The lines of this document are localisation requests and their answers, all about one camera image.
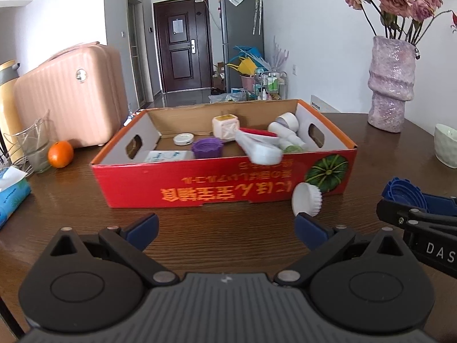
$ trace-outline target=pink suitcase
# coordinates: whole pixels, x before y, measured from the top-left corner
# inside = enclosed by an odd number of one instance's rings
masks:
[[[129,116],[119,52],[99,42],[65,49],[20,77],[24,128],[49,113],[50,133],[73,147],[106,143]]]

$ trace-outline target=glass cup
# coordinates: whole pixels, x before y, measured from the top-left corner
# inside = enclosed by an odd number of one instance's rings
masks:
[[[46,122],[38,119],[28,129],[10,135],[16,137],[22,152],[27,157],[31,167],[37,173],[42,173],[51,166],[47,160],[47,153],[51,147]]]

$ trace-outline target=purple plastic container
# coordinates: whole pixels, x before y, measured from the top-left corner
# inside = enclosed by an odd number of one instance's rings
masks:
[[[192,145],[192,152],[196,159],[215,159],[222,157],[224,143],[219,138],[204,138]]]

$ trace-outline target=yellow thermos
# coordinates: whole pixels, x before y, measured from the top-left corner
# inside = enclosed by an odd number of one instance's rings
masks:
[[[7,150],[12,147],[10,141],[17,143],[17,140],[15,137],[5,138],[3,135],[14,135],[24,130],[14,103],[14,84],[19,77],[19,66],[16,61],[7,61],[0,65],[0,131]],[[18,150],[12,154],[11,161],[15,162],[21,157],[22,150]]]

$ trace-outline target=box handle hole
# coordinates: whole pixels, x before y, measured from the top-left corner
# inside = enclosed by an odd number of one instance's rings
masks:
[[[314,124],[309,125],[308,135],[317,144],[319,148],[322,148],[325,143],[325,136],[318,127]]]
[[[138,134],[135,135],[127,147],[125,147],[125,152],[129,159],[133,160],[142,146],[143,141],[141,140],[141,137]]]

